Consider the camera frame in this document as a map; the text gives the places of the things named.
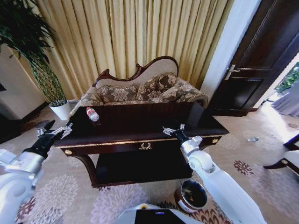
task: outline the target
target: plastic water bottle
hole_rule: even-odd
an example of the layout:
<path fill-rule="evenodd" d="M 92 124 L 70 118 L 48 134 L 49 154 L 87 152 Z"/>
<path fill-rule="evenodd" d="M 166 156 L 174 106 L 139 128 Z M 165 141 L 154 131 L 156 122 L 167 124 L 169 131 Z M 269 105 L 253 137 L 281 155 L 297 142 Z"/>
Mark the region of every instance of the plastic water bottle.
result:
<path fill-rule="evenodd" d="M 89 117 L 90 120 L 92 120 L 93 122 L 96 122 L 99 120 L 99 115 L 96 113 L 96 111 L 90 107 L 86 108 L 86 113 Z"/>
<path fill-rule="evenodd" d="M 259 140 L 259 137 L 254 137 L 254 138 L 251 138 L 251 139 L 247 139 L 247 141 L 252 141 L 252 142 L 255 142 L 255 141 L 258 141 Z"/>

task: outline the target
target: floral carpet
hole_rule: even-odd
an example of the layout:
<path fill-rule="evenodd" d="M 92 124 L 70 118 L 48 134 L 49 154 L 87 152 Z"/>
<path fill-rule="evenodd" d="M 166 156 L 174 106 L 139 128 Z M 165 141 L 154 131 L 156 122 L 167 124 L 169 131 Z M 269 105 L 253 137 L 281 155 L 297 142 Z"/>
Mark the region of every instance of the floral carpet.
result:
<path fill-rule="evenodd" d="M 299 224 L 299 178 L 288 168 L 263 168 L 282 158 L 287 150 L 283 143 L 298 134 L 299 119 L 279 115 L 268 105 L 245 117 L 215 118 L 230 134 L 205 151 L 256 201 L 267 223 Z M 20 154 L 37 139 L 37 128 L 52 119 L 57 121 L 53 128 L 66 123 L 45 108 L 22 127 L 21 136 L 0 144 L 0 148 Z M 252 137 L 259 137 L 259 141 L 246 141 Z M 91 158 L 96 163 L 97 156 Z M 126 208 L 140 203 L 177 209 L 174 191 L 183 182 L 180 179 L 94 189 L 84 165 L 55 147 L 49 151 L 43 169 L 34 197 L 19 208 L 17 223 L 110 224 Z M 196 174 L 192 178 L 200 181 Z M 190 216 L 205 224 L 232 223 L 209 194 L 207 205 Z"/>

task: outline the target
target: white flower pot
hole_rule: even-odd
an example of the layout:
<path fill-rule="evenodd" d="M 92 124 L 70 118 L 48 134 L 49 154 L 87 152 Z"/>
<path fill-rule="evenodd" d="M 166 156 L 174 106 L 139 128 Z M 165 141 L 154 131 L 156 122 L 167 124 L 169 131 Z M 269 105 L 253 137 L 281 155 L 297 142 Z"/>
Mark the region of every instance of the white flower pot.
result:
<path fill-rule="evenodd" d="M 55 107 L 51 107 L 49 106 L 52 111 L 54 111 L 54 113 L 61 119 L 61 120 L 67 120 L 68 116 L 71 112 L 71 107 L 70 107 L 70 103 L 67 102 L 66 104 L 62 105 L 62 106 L 55 106 Z"/>

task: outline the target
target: floral upholstery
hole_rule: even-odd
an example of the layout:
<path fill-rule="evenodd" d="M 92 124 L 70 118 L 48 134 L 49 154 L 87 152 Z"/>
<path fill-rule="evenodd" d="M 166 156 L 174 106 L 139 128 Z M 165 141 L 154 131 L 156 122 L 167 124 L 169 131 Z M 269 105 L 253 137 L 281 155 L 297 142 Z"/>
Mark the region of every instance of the floral upholstery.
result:
<path fill-rule="evenodd" d="M 184 94 L 184 91 L 179 86 L 173 86 L 167 91 L 163 92 L 159 98 L 161 99 L 162 103 L 169 103 L 176 99 L 178 99 L 181 95 Z"/>
<path fill-rule="evenodd" d="M 69 117 L 75 114 L 80 106 L 99 105 L 130 105 L 169 102 L 199 102 L 203 108 L 207 107 L 208 96 L 202 94 L 190 83 L 176 78 L 172 72 L 166 72 L 149 79 L 141 84 L 137 95 L 136 87 L 130 86 L 101 86 L 97 90 L 91 87 L 79 100 Z"/>
<path fill-rule="evenodd" d="M 83 95 L 83 97 L 81 97 L 79 102 L 72 109 L 71 113 L 69 114 L 69 118 L 73 116 L 77 111 L 77 109 L 81 106 L 102 106 L 102 105 L 104 105 L 104 103 L 98 94 L 87 93 Z"/>
<path fill-rule="evenodd" d="M 163 101 L 159 97 L 151 98 L 147 102 L 150 102 L 151 104 L 163 103 Z"/>
<path fill-rule="evenodd" d="M 109 105 L 130 105 L 130 104 L 150 104 L 149 101 L 139 101 L 139 100 L 132 100 L 132 101 L 125 101 L 125 102 L 110 102 L 104 104 L 104 106 Z"/>
<path fill-rule="evenodd" d="M 102 86 L 98 89 L 98 94 L 104 103 L 132 101 L 136 97 L 136 87 Z"/>
<path fill-rule="evenodd" d="M 177 103 L 199 101 L 203 108 L 206 108 L 209 97 L 193 87 L 190 83 L 180 79 L 175 86 L 180 87 L 182 95 L 176 100 Z"/>
<path fill-rule="evenodd" d="M 175 82 L 176 76 L 172 72 L 156 75 L 140 85 L 136 99 L 146 101 L 159 97 L 161 93 L 173 87 Z"/>

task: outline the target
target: green plant outside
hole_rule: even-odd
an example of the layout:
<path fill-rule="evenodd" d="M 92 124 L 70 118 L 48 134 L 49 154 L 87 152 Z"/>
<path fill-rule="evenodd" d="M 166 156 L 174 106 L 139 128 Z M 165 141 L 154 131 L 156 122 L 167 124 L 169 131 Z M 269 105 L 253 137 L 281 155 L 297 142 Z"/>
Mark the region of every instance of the green plant outside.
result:
<path fill-rule="evenodd" d="M 281 84 L 279 84 L 275 89 L 278 93 L 283 93 L 285 90 L 291 88 L 293 83 L 299 80 L 299 62 L 289 71 L 289 73 L 284 77 Z"/>
<path fill-rule="evenodd" d="M 19 57 L 25 57 L 46 101 L 50 106 L 61 106 L 66 103 L 65 95 L 44 53 L 51 50 L 45 40 L 54 39 L 54 31 L 33 12 L 34 5 L 33 0 L 0 1 L 0 46 L 6 44 L 15 49 Z"/>

